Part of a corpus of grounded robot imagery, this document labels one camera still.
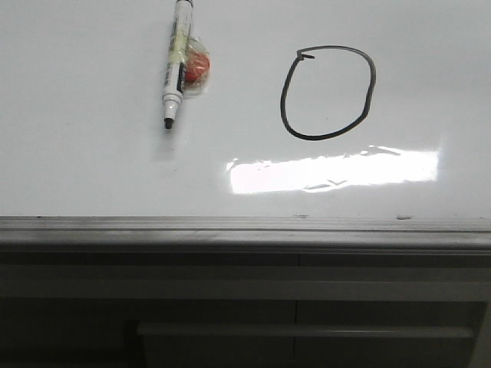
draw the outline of dry erase marker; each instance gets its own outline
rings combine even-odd
[[[187,46],[193,23],[193,1],[177,0],[169,47],[166,81],[163,88],[163,118],[166,129],[172,128],[177,109],[183,102]]]

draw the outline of black marker tip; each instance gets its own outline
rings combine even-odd
[[[174,119],[171,119],[170,117],[167,117],[163,121],[166,124],[166,129],[171,129],[172,128],[172,124],[174,124]]]

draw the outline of white surface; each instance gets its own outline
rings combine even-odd
[[[162,121],[174,1],[0,0],[0,215],[491,218],[491,2],[196,0],[207,92]],[[282,125],[299,48],[375,60],[371,113]],[[361,110],[368,67],[298,67],[292,125]]]

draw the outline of whiteboard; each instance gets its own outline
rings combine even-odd
[[[0,215],[491,218],[489,1],[195,0],[205,93],[163,128],[174,0],[0,0]],[[282,125],[300,48],[368,53],[368,118]],[[366,62],[303,61],[288,117],[351,122]]]

